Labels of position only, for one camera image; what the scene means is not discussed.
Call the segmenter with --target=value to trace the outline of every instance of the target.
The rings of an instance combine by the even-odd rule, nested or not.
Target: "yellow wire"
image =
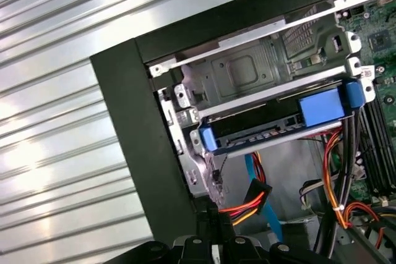
[[[247,213],[246,215],[244,215],[242,218],[237,219],[234,223],[233,226],[238,225],[240,222],[244,221],[245,219],[247,219],[248,217],[254,215],[257,211],[257,208],[253,209],[250,213]]]
[[[256,151],[256,154],[257,154],[257,157],[258,157],[258,159],[259,159],[259,161],[261,163],[261,155],[260,155],[259,151]]]
[[[380,216],[390,216],[392,218],[396,218],[396,215],[394,215],[393,213],[381,213]]]
[[[339,139],[339,137],[340,136],[338,135],[337,137],[335,137],[331,141],[331,143],[329,144],[330,148],[335,145],[335,143]],[[328,168],[327,172],[323,172],[323,176],[324,176],[324,184],[325,184],[325,189],[326,189],[326,192],[327,192],[327,197],[329,198],[331,205],[334,208],[336,208],[336,207],[338,207],[338,201],[337,201],[337,198],[335,197],[335,193],[334,193],[333,188],[331,186],[329,168]],[[337,211],[334,211],[334,212],[335,212],[335,215],[336,215],[336,217],[338,219],[338,222],[340,223],[341,227],[343,229],[346,229],[347,228],[347,224],[346,224],[345,220],[343,219],[341,211],[337,210]]]

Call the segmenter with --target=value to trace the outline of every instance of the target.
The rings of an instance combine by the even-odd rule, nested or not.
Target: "metal sheet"
[[[0,0],[0,262],[151,239],[88,57],[228,1]]]
[[[61,260],[63,258],[69,258],[70,254],[80,255],[112,245],[139,241],[141,238],[148,240],[150,239],[150,237],[147,236],[149,232],[149,224],[145,218],[135,219],[107,228],[86,232],[78,236],[5,254],[2,256],[2,261],[4,261],[4,263],[29,262],[32,264],[52,263],[57,261],[60,263],[67,263],[68,261],[61,262]]]
[[[26,32],[23,36],[19,35],[20,41],[27,41],[0,53],[0,61],[7,66],[0,69],[0,75],[8,77],[0,90],[60,69],[62,65],[54,64],[53,61],[62,61],[63,65],[76,63],[120,42],[231,0],[128,0],[127,3],[118,1],[113,0],[113,4],[117,3],[122,7],[121,9],[111,6],[110,11],[79,17],[77,23],[71,22],[69,15],[65,15],[63,21],[55,20],[53,23],[47,23],[48,19],[46,19],[45,28],[53,27],[53,24],[64,26],[47,33],[41,31],[34,39],[31,39],[31,32]],[[88,31],[78,34],[79,30],[83,29]],[[8,42],[0,41],[0,47],[7,47]],[[21,55],[25,56],[23,63],[11,62]]]

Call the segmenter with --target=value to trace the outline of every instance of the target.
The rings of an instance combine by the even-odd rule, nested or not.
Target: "screw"
[[[155,245],[155,246],[153,246],[150,250],[151,250],[152,252],[159,252],[161,249],[162,249],[161,247]]]
[[[244,240],[242,237],[237,237],[237,238],[235,239],[235,242],[236,242],[237,244],[244,244],[244,243],[246,242],[246,240]]]
[[[385,72],[385,67],[384,66],[378,66],[376,69],[380,74]]]
[[[281,250],[282,252],[288,252],[290,249],[287,245],[280,244],[280,245],[278,245],[278,250]]]

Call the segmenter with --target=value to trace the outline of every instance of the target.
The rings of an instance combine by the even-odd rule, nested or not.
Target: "metal bracket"
[[[179,106],[181,108],[189,108],[190,106],[192,106],[194,104],[191,94],[190,94],[190,91],[182,83],[175,86],[174,94],[176,95],[176,98],[178,99]]]
[[[191,131],[190,138],[191,138],[191,143],[192,143],[192,147],[194,148],[194,151],[198,155],[204,156],[206,150],[205,150],[204,146],[202,145],[202,139],[200,138],[199,131],[198,130]]]
[[[348,40],[348,47],[351,54],[355,54],[361,50],[361,40],[358,35],[353,32],[345,32],[346,39]]]
[[[198,110],[189,108],[176,113],[178,122],[182,128],[189,127],[199,123]]]
[[[172,58],[166,61],[163,61],[159,64],[155,64],[153,66],[150,66],[148,70],[150,71],[150,74],[152,77],[159,77],[160,75],[164,74],[165,72],[168,72],[172,67],[173,64],[175,64],[176,58]]]
[[[359,58],[351,57],[346,59],[346,71],[352,77],[357,77],[358,75],[361,75],[362,68]]]
[[[189,190],[194,196],[205,195],[207,193],[207,187],[202,177],[208,173],[205,160],[203,157],[195,155],[190,151],[179,122],[176,120],[177,117],[173,103],[171,100],[165,99],[163,89],[158,91],[158,97],[164,115],[171,119],[171,121],[167,119],[169,132],[178,152],[178,158],[188,181]]]

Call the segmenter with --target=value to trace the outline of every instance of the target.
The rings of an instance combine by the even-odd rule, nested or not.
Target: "orange power wire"
[[[261,192],[255,199],[253,199],[250,202],[247,202],[247,203],[245,203],[243,205],[240,205],[238,207],[224,208],[222,210],[219,210],[219,212],[220,213],[226,213],[226,212],[229,212],[229,211],[236,211],[236,210],[241,210],[243,208],[247,208],[247,207],[255,204],[257,201],[259,201],[263,195],[264,195],[264,192]]]

